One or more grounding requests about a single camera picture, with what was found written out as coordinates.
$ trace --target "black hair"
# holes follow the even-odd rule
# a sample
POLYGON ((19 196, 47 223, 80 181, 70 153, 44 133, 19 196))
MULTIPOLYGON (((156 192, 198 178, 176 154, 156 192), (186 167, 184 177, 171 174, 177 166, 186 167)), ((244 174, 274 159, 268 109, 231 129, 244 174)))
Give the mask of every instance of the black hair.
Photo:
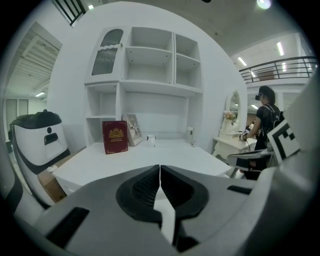
POLYGON ((269 104, 274 105, 276 103, 276 94, 269 86, 261 86, 259 88, 259 94, 260 93, 267 97, 269 104))

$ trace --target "desk surface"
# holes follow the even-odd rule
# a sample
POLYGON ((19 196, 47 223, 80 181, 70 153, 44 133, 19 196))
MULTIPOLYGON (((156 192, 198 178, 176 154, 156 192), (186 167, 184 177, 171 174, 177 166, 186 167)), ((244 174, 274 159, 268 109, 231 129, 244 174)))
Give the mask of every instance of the desk surface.
POLYGON ((94 143, 53 172, 57 180, 81 187, 92 181, 117 175, 133 169, 153 165, 168 165, 213 176, 222 176, 230 166, 199 147, 183 140, 163 139, 156 147, 147 147, 142 141, 127 152, 105 154, 103 143, 94 143))
POLYGON ((217 141, 217 142, 225 143, 225 144, 230 145, 232 147, 235 147, 235 148, 237 148, 239 150, 243 150, 243 149, 247 148, 248 147, 248 143, 249 143, 250 146, 257 143, 257 140, 254 139, 254 138, 248 138, 247 139, 248 143, 245 142, 245 141, 239 140, 239 137, 234 137, 234 138, 231 138, 231 139, 215 137, 213 139, 215 141, 217 141))

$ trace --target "balcony railing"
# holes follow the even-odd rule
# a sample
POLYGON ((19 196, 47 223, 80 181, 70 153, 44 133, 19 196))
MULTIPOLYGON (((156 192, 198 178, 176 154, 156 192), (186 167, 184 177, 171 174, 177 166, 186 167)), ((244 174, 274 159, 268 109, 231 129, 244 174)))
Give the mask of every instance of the balcony railing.
POLYGON ((80 0, 54 0, 53 3, 72 26, 82 14, 86 13, 80 0))
POLYGON ((262 63, 239 70, 245 83, 258 81, 286 79, 286 78, 310 78, 318 67, 317 58, 303 56, 283 58, 262 63))

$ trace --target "maroon book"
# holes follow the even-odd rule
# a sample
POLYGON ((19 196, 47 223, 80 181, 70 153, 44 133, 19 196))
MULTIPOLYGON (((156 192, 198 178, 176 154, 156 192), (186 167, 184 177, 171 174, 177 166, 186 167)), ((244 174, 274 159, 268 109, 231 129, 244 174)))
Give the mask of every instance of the maroon book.
POLYGON ((128 151, 126 121, 103 121, 102 134, 104 151, 107 155, 128 151))

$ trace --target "black shirt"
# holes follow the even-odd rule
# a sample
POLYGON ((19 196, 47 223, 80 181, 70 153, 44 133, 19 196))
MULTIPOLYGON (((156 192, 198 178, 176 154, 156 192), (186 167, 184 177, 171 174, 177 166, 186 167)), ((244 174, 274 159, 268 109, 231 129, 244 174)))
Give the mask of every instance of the black shirt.
MULTIPOLYGON (((280 110, 277 106, 271 105, 271 104, 264 104, 269 109, 273 109, 277 115, 279 115, 280 110)), ((267 134, 264 134, 262 127, 267 128, 270 125, 273 125, 271 122, 271 111, 266 108, 265 106, 259 107, 259 109, 256 111, 256 116, 261 119, 261 125, 259 127, 259 132, 257 136, 257 141, 255 145, 255 150, 262 150, 267 148, 267 134)))

